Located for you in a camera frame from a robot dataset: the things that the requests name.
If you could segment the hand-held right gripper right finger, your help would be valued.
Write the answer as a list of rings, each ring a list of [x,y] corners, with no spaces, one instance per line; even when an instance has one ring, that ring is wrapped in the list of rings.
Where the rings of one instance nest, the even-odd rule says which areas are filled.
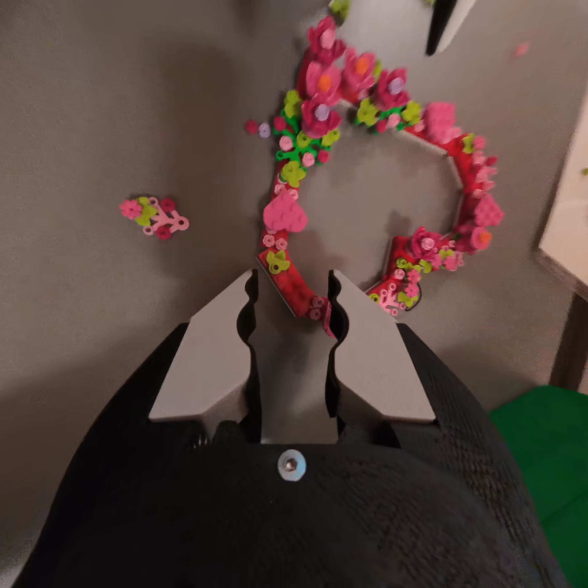
[[[387,307],[340,270],[329,272],[327,298],[336,342],[328,356],[325,403],[337,441],[346,435],[387,440],[398,426],[436,428],[435,412]]]

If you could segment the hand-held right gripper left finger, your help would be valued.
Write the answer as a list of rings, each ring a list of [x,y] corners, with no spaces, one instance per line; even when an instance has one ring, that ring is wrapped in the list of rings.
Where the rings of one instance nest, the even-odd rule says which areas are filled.
[[[249,342],[256,328],[258,272],[247,270],[189,320],[149,413],[151,422],[238,423],[259,443],[262,403],[258,365]]]

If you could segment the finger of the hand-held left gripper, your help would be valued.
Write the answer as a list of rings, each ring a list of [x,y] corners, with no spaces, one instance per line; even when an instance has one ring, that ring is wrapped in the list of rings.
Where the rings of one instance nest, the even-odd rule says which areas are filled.
[[[444,51],[452,42],[476,1],[433,1],[426,56]]]

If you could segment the red lego heart wreath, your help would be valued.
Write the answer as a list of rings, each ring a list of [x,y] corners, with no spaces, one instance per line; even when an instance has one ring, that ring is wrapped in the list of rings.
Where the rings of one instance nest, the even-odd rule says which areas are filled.
[[[353,124],[374,136],[395,132],[437,149],[458,181],[460,207],[450,231],[442,235],[420,226],[412,236],[392,239],[383,277],[366,292],[391,316],[421,301],[423,276],[455,272],[467,254],[487,249],[493,238],[489,229],[504,217],[491,193],[497,158],[486,154],[486,139],[455,125],[453,104],[430,102],[423,107],[410,99],[406,68],[385,69],[374,53],[359,53],[344,42],[338,29],[330,14],[309,27],[296,87],[286,93],[270,123],[279,147],[258,254],[290,311],[298,318],[321,321],[332,337],[330,303],[307,286],[291,260],[288,240],[307,225],[299,203],[300,184],[309,169],[328,163],[341,138],[343,118],[336,107],[351,107]]]

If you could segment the pink lego flower sprig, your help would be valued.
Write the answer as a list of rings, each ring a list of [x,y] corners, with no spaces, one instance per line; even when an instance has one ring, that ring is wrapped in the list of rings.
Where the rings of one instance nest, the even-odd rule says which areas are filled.
[[[171,239],[176,232],[189,228],[189,220],[181,215],[173,198],[166,196],[132,196],[118,206],[121,215],[141,227],[145,236],[155,236],[159,240]]]

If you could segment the green plastic bin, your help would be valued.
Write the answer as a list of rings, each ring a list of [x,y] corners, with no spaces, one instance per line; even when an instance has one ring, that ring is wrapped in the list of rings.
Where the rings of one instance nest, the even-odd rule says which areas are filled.
[[[587,395],[539,386],[490,412],[572,587],[587,587]]]

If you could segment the white instruction booklet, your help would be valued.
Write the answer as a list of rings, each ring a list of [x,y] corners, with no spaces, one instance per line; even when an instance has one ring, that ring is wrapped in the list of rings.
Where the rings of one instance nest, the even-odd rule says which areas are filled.
[[[587,300],[587,93],[537,253],[569,290]]]

